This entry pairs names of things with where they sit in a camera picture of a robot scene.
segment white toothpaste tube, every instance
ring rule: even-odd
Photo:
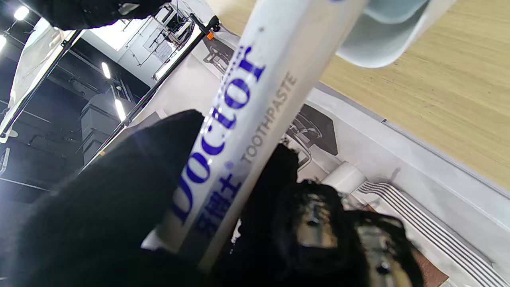
[[[168,250],[210,270],[278,141],[365,5],[257,2],[158,229]]]

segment black pipe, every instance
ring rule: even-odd
[[[39,90],[39,88],[41,87],[42,85],[42,82],[44,82],[44,80],[46,80],[46,78],[49,77],[49,75],[52,73],[53,69],[57,66],[58,62],[64,58],[66,52],[71,49],[71,46],[72,44],[79,38],[80,36],[80,33],[82,32],[82,30],[76,30],[73,35],[71,36],[71,38],[68,40],[68,41],[64,41],[62,42],[62,51],[60,51],[60,53],[58,54],[58,56],[55,58],[55,60],[53,61],[53,63],[49,66],[48,70],[46,70],[46,72],[44,73],[44,75],[42,76],[42,78],[39,80],[39,82],[37,82],[37,84],[35,85],[35,87],[30,91],[30,93],[21,101],[21,104],[19,105],[19,107],[16,109],[16,112],[14,113],[13,117],[9,120],[9,123],[6,125],[5,129],[2,131],[2,133],[0,134],[0,137],[1,138],[5,138],[7,136],[7,131],[12,127],[12,125],[14,124],[14,122],[19,118],[19,116],[21,115],[21,113],[23,112],[23,110],[25,110],[25,108],[27,107],[27,105],[29,104],[30,100],[34,97],[35,93],[37,92],[37,90]]]
[[[131,121],[136,117],[136,115],[140,112],[140,110],[143,109],[145,104],[147,104],[156,94],[156,91],[159,89],[159,87],[165,82],[165,80],[170,76],[170,74],[179,66],[179,64],[184,61],[184,59],[191,53],[191,51],[202,41],[202,39],[207,36],[209,31],[213,29],[213,31],[218,31],[219,29],[219,19],[217,16],[213,16],[206,27],[203,26],[203,24],[195,17],[193,13],[190,14],[190,18],[195,22],[196,25],[200,28],[200,26],[203,27],[200,28],[200,34],[193,40],[193,42],[190,43],[190,45],[183,51],[182,55],[180,55],[177,60],[170,66],[168,71],[164,73],[164,75],[157,81],[157,83],[150,88],[150,90],[140,99],[140,101],[136,104],[136,106],[127,114],[126,120],[124,122],[121,122],[115,130],[113,130],[113,133],[105,140],[105,142],[99,147],[99,149],[96,151],[92,159],[103,149],[105,148],[119,133],[122,131],[124,127],[127,127]]]

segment printed image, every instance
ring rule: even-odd
[[[309,105],[303,105],[286,135],[291,140],[290,147],[299,151],[299,170],[312,162],[312,146],[331,156],[338,154],[333,120]]]

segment wooden table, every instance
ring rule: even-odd
[[[255,0],[207,0],[241,35]],[[510,189],[510,2],[458,2],[395,63],[321,82]]]

